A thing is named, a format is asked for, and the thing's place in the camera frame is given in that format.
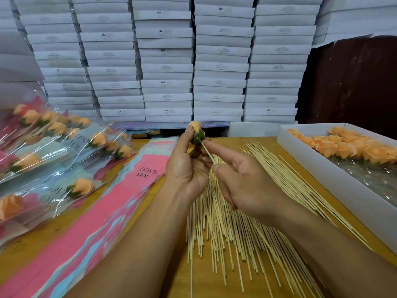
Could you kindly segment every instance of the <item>wooden table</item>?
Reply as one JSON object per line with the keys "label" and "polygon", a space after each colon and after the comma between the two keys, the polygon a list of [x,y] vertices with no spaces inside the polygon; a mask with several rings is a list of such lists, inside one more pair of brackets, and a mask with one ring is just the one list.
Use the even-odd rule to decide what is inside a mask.
{"label": "wooden table", "polygon": [[[251,141],[258,141],[269,148],[276,155],[281,155],[299,174],[305,178],[350,224],[360,232],[368,241],[370,247],[385,259],[397,265],[397,256],[394,255],[380,240],[378,240],[363,224],[361,224],[343,205],[341,205],[324,187],[320,185],[302,166],[298,164],[284,149],[276,143],[275,137],[260,138],[214,138],[214,142],[225,145],[231,149],[239,150]],[[135,140],[133,147],[141,148],[148,140]],[[118,165],[109,172],[115,177],[122,165]],[[142,201],[135,215],[131,219],[125,232],[136,221],[137,217],[146,209],[154,194],[164,182],[162,178],[153,185],[148,195]],[[98,197],[106,190],[102,188],[89,196],[79,208],[71,208],[55,219],[42,224],[36,229],[14,239],[0,253],[0,284],[15,274],[19,269],[32,261],[36,255],[51,241],[69,228],[69,226],[92,205]],[[253,281],[249,280],[249,273],[246,263],[242,263],[242,275],[244,280],[245,293],[241,292],[238,271],[231,271],[230,261],[226,258],[227,286],[224,286],[221,273],[212,272],[210,245],[203,248],[204,257],[200,259],[195,251],[193,260],[193,293],[195,298],[234,298],[234,297],[270,297],[263,274],[256,274],[253,271]],[[275,298],[294,297],[285,280],[282,280],[280,288],[275,280],[267,256],[262,255],[265,263],[265,270],[268,273],[271,289]],[[185,230],[181,230],[181,236],[175,248],[164,281],[161,297],[185,298],[190,296],[190,265],[187,264],[187,244],[185,241]]]}

